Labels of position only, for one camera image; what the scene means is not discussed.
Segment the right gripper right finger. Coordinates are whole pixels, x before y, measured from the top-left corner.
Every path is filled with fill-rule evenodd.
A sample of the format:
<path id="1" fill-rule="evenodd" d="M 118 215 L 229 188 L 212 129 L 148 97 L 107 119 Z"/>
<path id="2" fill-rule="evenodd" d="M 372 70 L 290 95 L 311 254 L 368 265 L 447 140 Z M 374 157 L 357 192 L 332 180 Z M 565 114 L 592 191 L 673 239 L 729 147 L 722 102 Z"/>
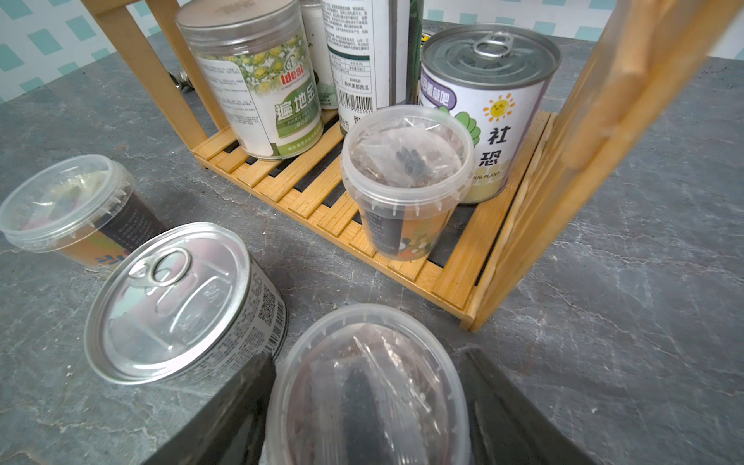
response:
<path id="1" fill-rule="evenodd" d="M 474 464 L 591 464 L 593 460 L 481 349 L 453 355 L 463 385 Z"/>

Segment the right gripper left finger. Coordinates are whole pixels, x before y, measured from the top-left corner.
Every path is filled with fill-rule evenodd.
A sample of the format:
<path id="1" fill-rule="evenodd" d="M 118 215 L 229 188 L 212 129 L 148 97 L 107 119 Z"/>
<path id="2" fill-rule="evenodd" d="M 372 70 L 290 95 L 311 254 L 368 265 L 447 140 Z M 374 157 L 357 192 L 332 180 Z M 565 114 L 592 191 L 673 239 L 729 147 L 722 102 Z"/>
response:
<path id="1" fill-rule="evenodd" d="M 249 360 L 148 464 L 258 464 L 276 379 L 270 355 Z"/>

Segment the red label seed jar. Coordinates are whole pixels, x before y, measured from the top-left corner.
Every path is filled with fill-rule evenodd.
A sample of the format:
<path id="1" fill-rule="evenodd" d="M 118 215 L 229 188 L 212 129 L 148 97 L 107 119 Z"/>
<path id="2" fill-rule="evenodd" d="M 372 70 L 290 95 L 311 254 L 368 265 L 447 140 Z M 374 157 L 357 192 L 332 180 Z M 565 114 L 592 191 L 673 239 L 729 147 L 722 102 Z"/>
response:
<path id="1" fill-rule="evenodd" d="M 269 464 L 468 464 L 466 397 L 420 321 L 380 304 L 319 319 L 277 367 Z"/>

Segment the orange label seed jar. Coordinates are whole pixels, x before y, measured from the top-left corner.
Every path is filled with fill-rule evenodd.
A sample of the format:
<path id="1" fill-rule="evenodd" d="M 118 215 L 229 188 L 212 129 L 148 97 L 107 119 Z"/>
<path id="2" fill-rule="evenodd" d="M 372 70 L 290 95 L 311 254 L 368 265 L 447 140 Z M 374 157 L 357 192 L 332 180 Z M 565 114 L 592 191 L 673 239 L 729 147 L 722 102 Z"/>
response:
<path id="1" fill-rule="evenodd" d="M 87 154 L 26 180 L 1 205 L 1 232 L 32 253 L 58 253 L 88 269 L 113 270 L 167 226 L 122 164 Z"/>

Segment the small clear seed jar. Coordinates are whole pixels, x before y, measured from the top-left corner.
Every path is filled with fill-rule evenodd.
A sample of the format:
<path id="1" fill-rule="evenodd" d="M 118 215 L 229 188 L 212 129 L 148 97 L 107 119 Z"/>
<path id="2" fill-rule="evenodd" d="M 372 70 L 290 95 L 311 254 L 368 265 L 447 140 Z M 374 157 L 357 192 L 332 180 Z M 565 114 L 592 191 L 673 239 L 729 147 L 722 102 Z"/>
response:
<path id="1" fill-rule="evenodd" d="M 373 249 L 400 262 L 430 253 L 475 170 L 466 128 L 445 112 L 413 105 L 364 116 L 347 133 L 340 158 Z"/>

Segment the wooden two-tier shelf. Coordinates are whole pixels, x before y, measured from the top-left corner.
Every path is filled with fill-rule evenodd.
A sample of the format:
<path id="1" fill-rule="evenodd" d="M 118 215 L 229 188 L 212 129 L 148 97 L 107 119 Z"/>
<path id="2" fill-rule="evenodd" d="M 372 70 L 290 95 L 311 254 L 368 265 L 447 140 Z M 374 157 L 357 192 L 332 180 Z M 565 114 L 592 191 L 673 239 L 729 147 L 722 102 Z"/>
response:
<path id="1" fill-rule="evenodd" d="M 398 189 L 362 176 L 353 135 L 337 123 L 288 164 L 253 161 L 236 146 L 213 92 L 176 26 L 178 5 L 149 9 L 207 108 L 209 135 L 133 20 L 125 1 L 86 9 L 205 168 L 480 329 L 530 267 L 684 88 L 742 10 L 739 1 L 629 1 L 611 15 L 560 114 L 538 112 L 503 194 L 476 208 L 445 265 L 385 255 L 384 221 L 420 232 L 455 208 L 451 182 Z"/>

